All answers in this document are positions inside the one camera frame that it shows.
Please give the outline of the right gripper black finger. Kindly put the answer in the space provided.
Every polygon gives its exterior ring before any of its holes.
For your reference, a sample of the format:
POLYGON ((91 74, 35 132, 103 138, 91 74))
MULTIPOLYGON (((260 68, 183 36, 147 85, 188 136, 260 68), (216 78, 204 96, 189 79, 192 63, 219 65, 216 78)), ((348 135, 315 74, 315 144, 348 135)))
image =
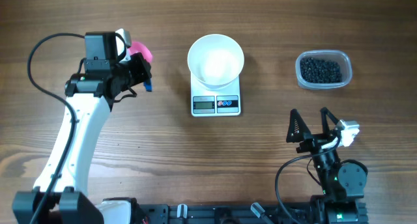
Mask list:
POLYGON ((287 132, 287 143, 299 143, 310 138, 310 130, 297 109, 290 112, 290 122, 287 132))
POLYGON ((329 133, 330 128, 328 124, 328 119, 330 119, 335 125, 339 122, 339 119, 336 118, 327 107, 323 107, 321 110, 321 122, 323 133, 329 133))

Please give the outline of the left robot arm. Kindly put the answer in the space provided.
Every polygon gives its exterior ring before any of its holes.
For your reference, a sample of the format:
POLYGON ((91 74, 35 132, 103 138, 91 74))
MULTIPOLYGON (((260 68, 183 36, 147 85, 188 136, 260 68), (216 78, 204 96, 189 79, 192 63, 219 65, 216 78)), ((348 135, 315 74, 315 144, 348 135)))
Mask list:
POLYGON ((124 29, 82 36, 86 55, 65 84, 65 97, 35 87, 62 102, 65 115, 45 168, 31 191, 12 203, 18 223, 148 223, 135 198, 110 198, 93 204, 87 197, 89 169, 98 136, 114 104, 135 98, 133 86, 151 85, 149 51, 130 52, 124 29))

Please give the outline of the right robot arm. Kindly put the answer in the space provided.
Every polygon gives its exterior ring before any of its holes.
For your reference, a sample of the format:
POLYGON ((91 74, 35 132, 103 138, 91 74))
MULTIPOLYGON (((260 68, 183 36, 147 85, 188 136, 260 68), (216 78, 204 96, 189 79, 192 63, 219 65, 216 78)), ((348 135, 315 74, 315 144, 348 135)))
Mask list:
POLYGON ((358 200, 364 197, 367 167, 356 160, 341 160, 337 149, 349 147, 360 132, 356 121, 336 118, 327 108, 321 109, 322 133, 313 134, 300 113, 290 112, 286 141, 298 143, 298 153, 312 162, 323 194, 311 197, 306 217, 295 211, 299 222, 360 223, 366 219, 360 213, 358 200))

